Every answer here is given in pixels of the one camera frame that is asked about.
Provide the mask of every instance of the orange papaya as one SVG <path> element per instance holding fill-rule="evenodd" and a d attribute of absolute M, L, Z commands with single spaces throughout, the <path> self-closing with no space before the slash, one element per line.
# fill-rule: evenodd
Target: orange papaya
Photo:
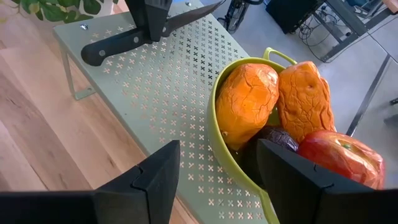
<path fill-rule="evenodd" d="M 279 97 L 278 74 L 268 65 L 247 63 L 235 68 L 220 88 L 216 117 L 221 135 L 239 150 L 267 122 Z"/>
<path fill-rule="evenodd" d="M 282 127 L 298 143 L 314 131 L 336 131 L 329 85 L 313 62 L 301 62 L 279 73 L 277 109 Z"/>

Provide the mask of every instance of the green bowl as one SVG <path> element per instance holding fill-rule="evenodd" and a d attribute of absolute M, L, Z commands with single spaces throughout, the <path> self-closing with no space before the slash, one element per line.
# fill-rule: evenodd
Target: green bowl
<path fill-rule="evenodd" d="M 238 163 L 234 160 L 234 157 L 229 152 L 228 148 L 226 147 L 225 142 L 223 141 L 223 137 L 221 136 L 220 129 L 217 124 L 216 118 L 216 108 L 215 102 L 218 96 L 218 90 L 221 88 L 223 82 L 226 80 L 228 75 L 238 66 L 245 64 L 245 63 L 261 63 L 265 65 L 271 66 L 277 73 L 283 71 L 285 67 L 272 62 L 269 60 L 269 54 L 277 54 L 281 57 L 288 60 L 291 64 L 296 64 L 296 61 L 289 58 L 288 56 L 273 50 L 271 48 L 267 48 L 264 52 L 264 58 L 243 58 L 240 60 L 236 60 L 233 63 L 229 64 L 227 67 L 224 68 L 223 71 L 218 75 L 214 86 L 213 91 L 211 92 L 208 106 L 207 106 L 207 131 L 208 131 L 208 138 L 210 141 L 211 148 L 213 149 L 214 155 L 217 158 L 218 162 L 224 167 L 225 171 L 228 173 L 230 177 L 232 177 L 235 182 L 240 185 L 241 187 L 248 189 L 249 191 L 258 195 L 261 199 L 262 209 L 264 211 L 264 215 L 270 224 L 277 224 L 279 223 L 278 218 L 272 208 L 271 200 L 269 199 L 268 193 L 260 188 L 257 184 L 255 184 L 240 168 Z M 273 109 L 267 124 L 279 124 L 279 117 L 276 112 L 276 108 Z"/>

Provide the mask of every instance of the perforated metal shelf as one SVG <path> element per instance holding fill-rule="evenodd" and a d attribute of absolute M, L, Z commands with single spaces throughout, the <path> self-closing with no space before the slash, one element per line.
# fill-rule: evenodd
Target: perforated metal shelf
<path fill-rule="evenodd" d="M 203 6 L 191 4 L 173 4 L 170 15 Z M 259 198 L 225 173 L 206 135 L 205 111 L 214 80 L 225 65 L 247 53 L 209 15 L 158 43 L 109 57 L 100 67 L 82 61 L 86 44 L 133 28 L 127 12 L 57 26 L 55 36 L 146 154 L 180 140 L 178 195 L 198 221 L 266 223 Z"/>

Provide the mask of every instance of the knife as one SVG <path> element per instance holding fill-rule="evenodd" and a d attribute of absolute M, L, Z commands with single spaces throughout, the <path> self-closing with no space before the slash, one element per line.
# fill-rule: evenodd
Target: knife
<path fill-rule="evenodd" d="M 221 4 L 222 2 L 220 1 L 167 19 L 163 26 L 161 36 L 168 37 L 171 32 L 176 29 L 212 13 Z M 81 50 L 81 57 L 89 65 L 100 66 L 104 59 L 109 56 L 136 49 L 144 44 L 153 43 L 146 30 L 148 29 L 138 27 L 95 43 L 88 44 Z"/>

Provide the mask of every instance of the green plant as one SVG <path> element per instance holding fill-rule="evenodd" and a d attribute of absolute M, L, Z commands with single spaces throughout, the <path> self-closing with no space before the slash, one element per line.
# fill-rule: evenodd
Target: green plant
<path fill-rule="evenodd" d="M 63 21 L 64 23 L 91 19 L 93 16 L 79 12 L 80 1 L 83 2 L 83 9 L 88 14 L 97 15 L 101 10 L 101 4 L 97 0 L 10 0 L 15 6 L 10 6 L 0 0 L 0 4 L 6 4 L 16 9 L 15 14 L 20 14 L 23 9 L 28 14 L 35 14 L 41 21 L 46 19 L 50 22 Z M 7 17 L 0 18 L 0 23 L 7 21 Z"/>

